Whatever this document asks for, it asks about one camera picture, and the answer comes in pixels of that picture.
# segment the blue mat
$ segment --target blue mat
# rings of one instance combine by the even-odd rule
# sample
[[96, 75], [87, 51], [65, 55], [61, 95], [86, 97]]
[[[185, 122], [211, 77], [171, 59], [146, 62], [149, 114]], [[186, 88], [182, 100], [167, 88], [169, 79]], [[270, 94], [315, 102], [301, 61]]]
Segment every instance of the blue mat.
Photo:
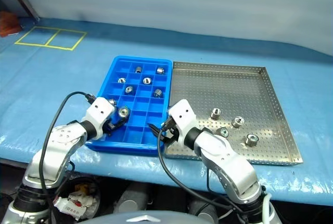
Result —
[[[0, 39], [1, 158], [29, 162], [42, 147], [65, 95], [75, 90], [97, 94], [117, 55], [265, 66], [304, 163], [256, 165], [258, 177], [273, 199], [333, 205], [333, 57], [284, 43], [55, 19], [44, 19], [38, 26], [87, 32], [75, 49], [15, 45], [33, 26], [30, 20], [22, 23], [23, 32]], [[31, 32], [35, 36], [27, 40], [45, 44], [45, 33], [50, 34]], [[50, 45], [68, 48], [77, 41], [76, 34], [60, 32]], [[87, 107], [80, 96], [71, 99], [58, 125], [80, 120]], [[156, 157], [99, 153], [82, 147], [72, 160], [80, 172], [174, 185]], [[166, 163], [183, 183], [206, 190], [206, 169], [201, 162], [167, 159]], [[223, 191], [214, 175], [211, 184], [214, 190]]]

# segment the yellow tape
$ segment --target yellow tape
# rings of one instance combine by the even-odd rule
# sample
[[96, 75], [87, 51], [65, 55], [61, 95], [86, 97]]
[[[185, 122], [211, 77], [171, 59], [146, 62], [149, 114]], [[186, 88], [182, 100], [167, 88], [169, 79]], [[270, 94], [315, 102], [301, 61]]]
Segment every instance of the yellow tape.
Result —
[[[30, 34], [34, 29], [36, 28], [42, 28], [42, 29], [51, 29], [51, 30], [57, 30], [56, 33], [54, 33], [51, 38], [48, 39], [48, 41], [45, 44], [35, 44], [35, 43], [25, 43], [21, 42], [22, 39], [24, 39], [28, 34]], [[72, 47], [62, 47], [62, 46], [53, 46], [49, 45], [49, 43], [61, 32], [61, 31], [66, 31], [66, 32], [74, 32], [74, 33], [82, 33], [82, 36], [80, 39], [74, 44]], [[49, 27], [33, 27], [31, 30], [29, 30], [25, 35], [20, 37], [15, 44], [16, 45], [24, 45], [24, 46], [38, 46], [38, 47], [49, 47], [49, 48], [55, 48], [55, 49], [61, 49], [61, 50], [67, 50], [67, 51], [73, 51], [78, 44], [83, 40], [83, 38], [87, 35], [87, 32], [83, 31], [76, 31], [76, 30], [68, 30], [68, 29], [62, 29], [62, 28], [49, 28]]]

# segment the hex nut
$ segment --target hex nut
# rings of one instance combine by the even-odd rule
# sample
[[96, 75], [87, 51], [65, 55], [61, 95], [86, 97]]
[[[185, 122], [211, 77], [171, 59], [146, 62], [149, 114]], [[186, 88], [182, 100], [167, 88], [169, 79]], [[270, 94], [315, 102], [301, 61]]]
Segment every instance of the hex nut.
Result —
[[245, 144], [250, 147], [254, 147], [257, 145], [259, 141], [259, 137], [255, 134], [248, 134], [245, 140]]
[[150, 84], [151, 84], [151, 78], [149, 78], [149, 77], [145, 77], [145, 78], [143, 79], [143, 83], [144, 83], [145, 85], [150, 85]]
[[219, 120], [221, 116], [221, 110], [219, 108], [214, 108], [212, 110], [212, 113], [210, 114], [210, 117], [214, 120]]
[[127, 118], [130, 115], [131, 110], [127, 106], [122, 106], [118, 110], [118, 116], [120, 118]]
[[135, 68], [135, 73], [141, 73], [141, 72], [142, 72], [142, 67]]
[[133, 86], [126, 87], [126, 89], [125, 89], [126, 94], [131, 94], [132, 92], [133, 92]]
[[124, 77], [121, 77], [118, 79], [118, 83], [126, 83], [126, 79]]
[[109, 99], [109, 103], [112, 104], [114, 107], [117, 106], [117, 101], [113, 98]]
[[244, 118], [242, 118], [241, 116], [237, 116], [235, 117], [235, 119], [233, 119], [232, 125], [235, 128], [240, 128], [244, 124], [244, 122], [245, 122]]
[[221, 127], [216, 130], [216, 134], [221, 136], [221, 137], [228, 137], [229, 136], [229, 131], [226, 127]]
[[156, 70], [157, 74], [164, 74], [164, 68], [163, 67], [158, 67]]
[[160, 97], [162, 97], [162, 91], [160, 89], [156, 89], [152, 95], [155, 98], [160, 98]]

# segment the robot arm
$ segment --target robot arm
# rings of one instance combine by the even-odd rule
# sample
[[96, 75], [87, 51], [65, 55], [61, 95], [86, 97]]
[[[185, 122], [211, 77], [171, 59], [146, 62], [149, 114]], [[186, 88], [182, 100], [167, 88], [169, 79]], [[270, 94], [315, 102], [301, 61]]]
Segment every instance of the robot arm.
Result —
[[[103, 126], [116, 108], [105, 98], [97, 98], [86, 111], [82, 121], [53, 128], [43, 162], [46, 188], [54, 193], [60, 186], [70, 156], [87, 140], [99, 139]], [[48, 217], [48, 204], [39, 175], [42, 150], [28, 165], [17, 197], [8, 207], [2, 223], [42, 223]]]
[[[208, 129], [199, 129], [196, 115], [186, 99], [169, 109], [169, 119], [163, 130], [176, 128], [177, 141], [201, 157], [204, 165], [219, 178], [226, 194], [243, 210], [254, 210], [263, 204], [262, 187], [253, 166], [230, 146], [228, 140], [213, 135]], [[270, 207], [269, 220], [262, 220], [261, 211], [249, 216], [252, 223], [281, 223]]]

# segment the stainless steel tray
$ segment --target stainless steel tray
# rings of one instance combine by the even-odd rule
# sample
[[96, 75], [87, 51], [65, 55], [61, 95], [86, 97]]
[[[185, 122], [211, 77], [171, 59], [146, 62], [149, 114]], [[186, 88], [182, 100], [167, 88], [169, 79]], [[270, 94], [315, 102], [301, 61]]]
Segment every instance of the stainless steel tray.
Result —
[[[184, 98], [197, 114], [200, 127], [212, 131], [226, 127], [232, 148], [251, 163], [303, 163], [265, 67], [174, 62], [170, 106]], [[218, 121], [210, 118], [213, 108], [221, 109]], [[236, 116], [245, 119], [239, 129], [231, 125]], [[250, 133], [259, 137], [253, 148], [244, 144]], [[199, 159], [177, 142], [166, 147], [165, 154]]]

